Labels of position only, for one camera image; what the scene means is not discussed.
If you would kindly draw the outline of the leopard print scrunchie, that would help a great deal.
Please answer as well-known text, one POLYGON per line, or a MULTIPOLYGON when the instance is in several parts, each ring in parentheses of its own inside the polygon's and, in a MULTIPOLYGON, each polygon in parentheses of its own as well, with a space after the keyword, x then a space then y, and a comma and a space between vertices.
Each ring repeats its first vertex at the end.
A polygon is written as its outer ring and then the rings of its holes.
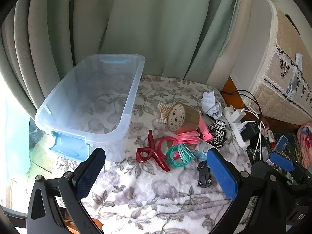
POLYGON ((223 147, 223 144, 226 141, 227 133, 225 122, 218 119, 214 123, 208 125, 208 130, 213 136, 209 143, 216 148, 223 147))

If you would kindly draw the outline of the dark red hair claw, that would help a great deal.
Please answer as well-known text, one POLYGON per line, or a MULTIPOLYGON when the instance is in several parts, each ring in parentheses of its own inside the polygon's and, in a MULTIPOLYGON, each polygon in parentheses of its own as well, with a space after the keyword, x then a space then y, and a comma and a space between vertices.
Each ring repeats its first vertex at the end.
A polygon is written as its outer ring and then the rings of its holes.
POLYGON ((135 157, 139 163, 154 159, 165 172, 168 173, 170 171, 170 168, 166 164, 166 155, 163 154, 159 147, 155 146, 152 130, 148 132, 148 146, 138 148, 135 157))

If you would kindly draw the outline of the brown packing tape roll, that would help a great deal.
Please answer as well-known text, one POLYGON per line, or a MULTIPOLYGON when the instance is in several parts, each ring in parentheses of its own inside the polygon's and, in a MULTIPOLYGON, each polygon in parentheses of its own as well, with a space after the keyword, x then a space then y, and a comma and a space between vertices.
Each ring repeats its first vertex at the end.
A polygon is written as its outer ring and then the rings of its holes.
POLYGON ((183 103, 176 103, 170 109, 167 119, 168 130, 180 134, 199 128, 200 112, 183 103))

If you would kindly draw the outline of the bag of cotton swabs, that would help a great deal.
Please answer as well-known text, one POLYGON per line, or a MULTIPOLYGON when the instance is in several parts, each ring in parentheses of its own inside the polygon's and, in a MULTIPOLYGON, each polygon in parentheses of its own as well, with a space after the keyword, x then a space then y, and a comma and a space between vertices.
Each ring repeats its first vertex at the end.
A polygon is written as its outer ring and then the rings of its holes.
POLYGON ((172 107, 173 104, 158 103, 157 108, 159 110, 160 115, 156 119, 156 121, 161 124, 166 124, 168 122, 168 115, 172 107))

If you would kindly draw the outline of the light blue card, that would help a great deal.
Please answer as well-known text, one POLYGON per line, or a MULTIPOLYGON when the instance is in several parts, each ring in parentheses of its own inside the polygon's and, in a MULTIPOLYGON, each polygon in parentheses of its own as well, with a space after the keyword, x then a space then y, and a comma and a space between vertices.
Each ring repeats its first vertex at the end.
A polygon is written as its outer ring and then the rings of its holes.
POLYGON ((194 149, 193 154, 195 157, 202 161, 206 161, 207 159, 207 152, 213 148, 209 143, 203 141, 200 142, 194 149))

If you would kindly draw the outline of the black power adapter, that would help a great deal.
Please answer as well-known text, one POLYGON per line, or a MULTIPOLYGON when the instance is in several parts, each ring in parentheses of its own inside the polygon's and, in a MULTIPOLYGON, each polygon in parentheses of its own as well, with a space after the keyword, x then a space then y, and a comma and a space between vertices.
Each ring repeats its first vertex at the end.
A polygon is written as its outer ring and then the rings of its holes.
POLYGON ((244 142, 252 139, 259 133, 259 122, 247 123, 245 128, 241 131, 241 137, 244 142))

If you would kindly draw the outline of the floral blanket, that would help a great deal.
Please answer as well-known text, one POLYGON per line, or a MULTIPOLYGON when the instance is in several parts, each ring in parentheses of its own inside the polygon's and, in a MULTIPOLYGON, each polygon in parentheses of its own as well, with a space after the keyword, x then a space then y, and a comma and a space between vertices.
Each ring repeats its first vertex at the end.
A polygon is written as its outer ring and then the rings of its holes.
POLYGON ((201 83, 144 75, 132 110, 125 157, 107 161, 82 200, 91 217, 100 220, 105 233, 209 233, 230 205, 215 180, 208 188, 197 184, 199 161, 171 167, 167 173, 155 160, 139 163, 139 147, 148 145, 152 130, 155 143, 166 147, 170 131, 158 123, 158 103, 183 103, 200 109, 204 92, 213 91, 225 107, 220 92, 201 83))

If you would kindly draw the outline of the clear plastic storage bin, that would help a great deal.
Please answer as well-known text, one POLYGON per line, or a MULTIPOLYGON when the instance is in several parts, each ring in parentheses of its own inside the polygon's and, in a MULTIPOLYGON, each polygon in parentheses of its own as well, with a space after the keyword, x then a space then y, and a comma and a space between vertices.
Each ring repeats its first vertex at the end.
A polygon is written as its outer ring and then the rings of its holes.
POLYGON ((38 128, 54 138, 49 149, 85 161, 101 148, 107 161, 122 161, 144 64, 138 54, 95 54, 71 69, 35 116, 38 128))

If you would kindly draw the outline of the white charger plug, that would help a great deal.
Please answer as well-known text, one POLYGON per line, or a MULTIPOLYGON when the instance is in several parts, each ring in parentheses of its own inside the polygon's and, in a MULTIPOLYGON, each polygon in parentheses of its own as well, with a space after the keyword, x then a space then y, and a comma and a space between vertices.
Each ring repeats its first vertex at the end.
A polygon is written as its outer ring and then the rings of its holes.
POLYGON ((236 109, 234 111, 234 113, 232 113, 231 115, 231 122, 233 123, 238 123, 240 122, 240 120, 245 116, 245 109, 241 108, 241 109, 236 109))

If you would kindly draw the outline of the crumpled white paper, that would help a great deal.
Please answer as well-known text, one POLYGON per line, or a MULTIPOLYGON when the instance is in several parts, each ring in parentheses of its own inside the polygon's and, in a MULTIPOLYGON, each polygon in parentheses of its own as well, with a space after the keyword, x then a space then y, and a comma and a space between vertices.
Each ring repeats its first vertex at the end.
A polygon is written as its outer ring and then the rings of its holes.
POLYGON ((201 107, 203 112, 213 119, 219 119, 222 116, 221 103, 216 99, 213 91, 203 93, 201 107))

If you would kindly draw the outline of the green curtain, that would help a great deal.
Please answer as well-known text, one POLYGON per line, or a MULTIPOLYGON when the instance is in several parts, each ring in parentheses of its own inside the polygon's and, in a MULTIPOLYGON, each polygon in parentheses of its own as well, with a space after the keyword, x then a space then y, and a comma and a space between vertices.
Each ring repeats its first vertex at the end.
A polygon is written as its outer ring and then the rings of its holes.
POLYGON ((1 75, 34 116, 92 54, 140 54, 144 74, 205 83, 240 0, 1 0, 1 75))

